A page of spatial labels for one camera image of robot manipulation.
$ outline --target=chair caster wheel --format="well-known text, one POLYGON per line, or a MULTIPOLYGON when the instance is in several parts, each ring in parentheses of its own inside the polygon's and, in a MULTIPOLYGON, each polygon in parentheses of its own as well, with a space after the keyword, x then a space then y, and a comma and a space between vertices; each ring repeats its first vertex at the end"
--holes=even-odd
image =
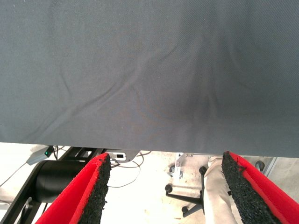
POLYGON ((167 184, 165 186, 165 190, 166 190, 167 193, 171 193, 172 192, 172 186, 170 184, 167 184))
POLYGON ((207 168, 206 168, 206 167, 201 167, 201 168, 199 168, 199 173, 200 173, 200 175, 202 175, 202 176, 205 175, 206 171, 207 171, 207 168))
POLYGON ((184 206, 184 207, 182 208, 182 212, 183 212, 183 214, 186 213, 187 211, 188 211, 188 208, 187 208, 186 206, 184 206))

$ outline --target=metal bracket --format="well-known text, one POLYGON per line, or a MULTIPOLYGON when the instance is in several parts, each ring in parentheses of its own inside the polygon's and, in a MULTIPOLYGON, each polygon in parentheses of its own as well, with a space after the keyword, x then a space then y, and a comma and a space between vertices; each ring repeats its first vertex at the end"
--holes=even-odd
POLYGON ((193 157, 193 153, 179 153, 178 159, 176 160, 176 167, 181 167, 186 157, 193 157))

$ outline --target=chair leg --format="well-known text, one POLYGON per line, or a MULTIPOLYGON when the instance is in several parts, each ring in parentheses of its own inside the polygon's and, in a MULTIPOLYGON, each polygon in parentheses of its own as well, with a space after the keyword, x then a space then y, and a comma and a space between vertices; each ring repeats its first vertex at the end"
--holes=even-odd
POLYGON ((200 210, 202 208, 203 208, 202 204, 197 204, 193 208, 191 208, 190 210, 188 210, 187 212, 184 212, 183 213, 183 217, 185 218, 185 217, 193 214, 194 212, 196 212, 196 211, 198 211, 198 210, 200 210))
POLYGON ((185 201, 185 202, 189 202, 189 203, 193 203, 193 204, 197 204, 197 203, 201 203, 201 199, 200 198, 194 198, 194 197, 186 197, 186 196, 181 196, 181 195, 173 195, 173 194, 168 194, 166 193, 167 197, 172 197, 181 201, 185 201))

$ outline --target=white floor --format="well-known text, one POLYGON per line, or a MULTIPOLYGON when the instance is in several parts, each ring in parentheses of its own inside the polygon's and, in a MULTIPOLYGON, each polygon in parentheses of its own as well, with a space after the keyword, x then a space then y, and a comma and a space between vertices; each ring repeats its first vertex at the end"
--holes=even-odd
MULTIPOLYGON (((33 145, 0 143, 0 184, 22 165, 34 150, 36 148, 33 148, 33 145)), ((181 208, 183 206, 191 208, 192 205, 166 197, 164 187, 166 184, 172 183, 174 194, 198 197, 201 189, 198 169, 207 164, 208 156, 186 158, 182 166, 183 178, 178 181, 167 174, 169 167, 174 164, 175 157, 176 153, 152 152, 144 156, 140 173, 139 168, 113 168, 109 186, 122 186, 138 177, 128 186, 109 188, 101 223, 205 223, 205 217, 201 210, 189 217, 182 218, 181 208)), ((136 157, 134 161, 140 164, 142 158, 136 157)), ((136 165, 131 162, 124 166, 136 165)), ((26 164, 3 185, 0 188, 0 200, 11 202, 32 169, 33 166, 26 164)), ((270 179, 299 202, 297 194, 299 190, 299 159, 279 158, 270 179)), ((8 205, 0 202, 0 219, 4 216, 7 207, 8 205)), ((238 223, 241 223, 233 200, 232 207, 238 223)))

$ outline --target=metal frame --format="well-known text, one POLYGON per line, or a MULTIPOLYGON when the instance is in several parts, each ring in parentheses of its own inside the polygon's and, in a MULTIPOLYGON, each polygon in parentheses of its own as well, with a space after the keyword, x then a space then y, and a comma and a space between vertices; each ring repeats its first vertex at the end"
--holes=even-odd
MULTIPOLYGON (((100 148, 71 147, 59 161, 84 161, 88 163, 91 158, 104 152, 100 148)), ((25 181, 18 195, 8 208, 0 224, 30 224, 32 223, 42 202, 35 199, 35 184, 39 171, 47 161, 39 162, 25 181)))

